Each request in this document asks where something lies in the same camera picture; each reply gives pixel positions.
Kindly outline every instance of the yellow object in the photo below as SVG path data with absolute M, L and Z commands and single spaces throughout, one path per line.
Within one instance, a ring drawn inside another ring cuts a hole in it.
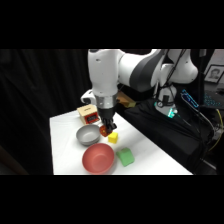
M 218 141 L 216 142 L 216 144 L 211 148 L 211 149 L 209 149 L 209 152 L 210 151 L 212 151 L 217 145 L 218 145 L 218 143 L 219 143 L 219 141 L 221 140 L 221 138 L 222 138 L 222 135 L 223 135 L 223 120 L 222 120 L 222 116 L 221 116 L 221 114 L 220 114 L 220 111 L 219 110 L 217 110 L 217 112 L 218 112 L 218 114 L 219 114 L 219 117 L 220 117 L 220 120 L 221 120 L 221 128 L 222 128 L 222 134 L 221 134 L 221 136 L 220 136 L 220 138 L 218 139 Z
M 119 103 L 123 104 L 126 108 L 135 107 L 136 105 L 134 100 L 121 91 L 118 92 L 117 99 L 120 101 Z
M 113 133 L 111 133 L 111 134 L 108 136 L 108 141 L 109 141 L 110 143 L 114 143 L 114 144 L 116 144 L 116 143 L 117 143 L 117 140 L 118 140 L 118 133 L 116 133 L 116 132 L 113 132 Z

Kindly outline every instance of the table surface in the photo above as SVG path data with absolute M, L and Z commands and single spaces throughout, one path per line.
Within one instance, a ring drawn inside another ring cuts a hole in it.
M 131 149 L 135 162 L 123 167 L 115 156 L 113 167 L 106 175 L 192 175 L 173 158 L 141 134 L 120 115 L 114 116 L 117 125 L 117 144 L 101 136 L 99 143 L 110 145 L 114 152 Z M 77 111 L 50 119 L 53 168 L 55 175 L 88 175 L 82 157 L 88 147 L 76 139 L 76 132 L 83 126 Z

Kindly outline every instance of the black curtain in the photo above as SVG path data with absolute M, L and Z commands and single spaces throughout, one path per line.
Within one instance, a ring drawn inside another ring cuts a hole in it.
M 49 118 L 82 106 L 80 97 L 91 88 L 87 54 L 88 49 L 0 50 L 0 145 L 30 174 L 53 174 Z M 147 97 L 128 87 L 126 93 L 135 100 Z

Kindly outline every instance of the gray bowl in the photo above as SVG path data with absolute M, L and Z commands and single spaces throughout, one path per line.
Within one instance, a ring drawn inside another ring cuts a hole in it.
M 100 140 L 100 128 L 92 124 L 86 125 L 78 130 L 76 138 L 82 145 L 93 145 Z

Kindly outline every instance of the cardboard box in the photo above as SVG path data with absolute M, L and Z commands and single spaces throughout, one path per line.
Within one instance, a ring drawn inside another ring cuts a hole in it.
M 77 108 L 77 111 L 79 112 L 81 121 L 85 125 L 93 124 L 94 122 L 99 121 L 97 108 L 91 104 Z
M 136 102 L 128 97 L 123 92 L 118 92 L 117 99 L 120 101 L 119 103 L 123 104 L 126 108 L 135 107 Z

